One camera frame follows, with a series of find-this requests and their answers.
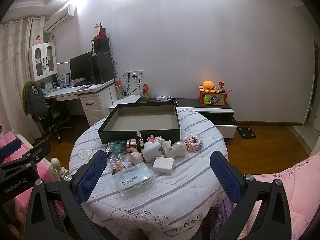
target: red storage box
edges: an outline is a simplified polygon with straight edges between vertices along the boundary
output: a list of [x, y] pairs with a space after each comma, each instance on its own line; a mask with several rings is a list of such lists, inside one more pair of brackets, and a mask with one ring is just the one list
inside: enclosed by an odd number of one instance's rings
[[206, 93], [200, 91], [200, 104], [212, 106], [225, 106], [228, 93]]

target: computer monitor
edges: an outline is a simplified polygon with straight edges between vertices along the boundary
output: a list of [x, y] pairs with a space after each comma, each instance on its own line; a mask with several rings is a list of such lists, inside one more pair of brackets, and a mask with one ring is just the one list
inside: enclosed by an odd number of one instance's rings
[[71, 80], [86, 78], [88, 82], [92, 82], [92, 73], [90, 67], [91, 56], [92, 51], [70, 60]]

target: teal container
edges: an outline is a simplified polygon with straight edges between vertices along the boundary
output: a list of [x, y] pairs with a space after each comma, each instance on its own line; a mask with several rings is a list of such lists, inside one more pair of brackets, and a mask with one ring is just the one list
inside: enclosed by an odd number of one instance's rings
[[126, 143], [127, 140], [117, 140], [108, 142], [109, 151], [112, 153], [127, 152]]

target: curtain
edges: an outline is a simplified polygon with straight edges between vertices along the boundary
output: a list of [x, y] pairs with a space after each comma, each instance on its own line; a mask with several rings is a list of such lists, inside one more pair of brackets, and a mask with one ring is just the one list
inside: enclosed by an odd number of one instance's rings
[[38, 34], [43, 43], [44, 17], [0, 25], [0, 124], [4, 131], [14, 129], [30, 143], [42, 134], [31, 116], [23, 112], [21, 98], [25, 82], [31, 80], [28, 49]]

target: white tablecloth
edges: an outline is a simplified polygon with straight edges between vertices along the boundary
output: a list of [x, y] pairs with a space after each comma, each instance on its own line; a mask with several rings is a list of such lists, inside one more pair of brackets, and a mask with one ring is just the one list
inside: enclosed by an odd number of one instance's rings
[[[219, 205], [226, 196], [210, 168], [213, 151], [219, 150], [228, 158], [221, 133], [201, 114], [181, 107], [177, 111], [181, 140], [198, 136], [203, 141], [200, 151], [176, 157], [171, 175], [156, 172], [156, 183], [130, 199], [118, 192], [107, 167], [89, 200], [82, 204], [92, 222], [108, 228], [120, 240], [127, 240], [137, 228], [147, 232], [152, 240], [190, 239], [210, 207]], [[106, 149], [97, 132], [104, 120], [76, 141], [69, 163], [71, 174], [97, 150]]]

